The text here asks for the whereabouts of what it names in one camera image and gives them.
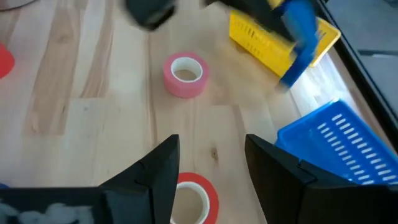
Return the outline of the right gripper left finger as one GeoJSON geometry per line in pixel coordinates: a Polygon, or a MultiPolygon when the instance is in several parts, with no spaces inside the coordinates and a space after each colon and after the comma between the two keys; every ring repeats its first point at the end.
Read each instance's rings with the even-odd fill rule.
{"type": "Polygon", "coordinates": [[[169,223],[180,163],[173,134],[133,165],[101,184],[104,223],[169,223]]]}

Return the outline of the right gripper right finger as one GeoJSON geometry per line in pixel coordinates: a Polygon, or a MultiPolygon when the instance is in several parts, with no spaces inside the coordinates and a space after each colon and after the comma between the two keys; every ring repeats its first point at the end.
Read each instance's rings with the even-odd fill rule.
{"type": "Polygon", "coordinates": [[[350,182],[247,134],[249,175],[267,223],[357,223],[344,194],[350,182]]]}

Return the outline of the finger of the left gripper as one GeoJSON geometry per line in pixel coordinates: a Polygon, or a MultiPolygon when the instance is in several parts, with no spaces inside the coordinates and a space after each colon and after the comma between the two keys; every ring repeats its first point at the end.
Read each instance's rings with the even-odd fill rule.
{"type": "Polygon", "coordinates": [[[295,40],[282,19],[289,1],[281,1],[275,7],[268,0],[204,0],[203,2],[205,6],[219,2],[249,16],[266,31],[274,32],[289,42],[295,40]]]}

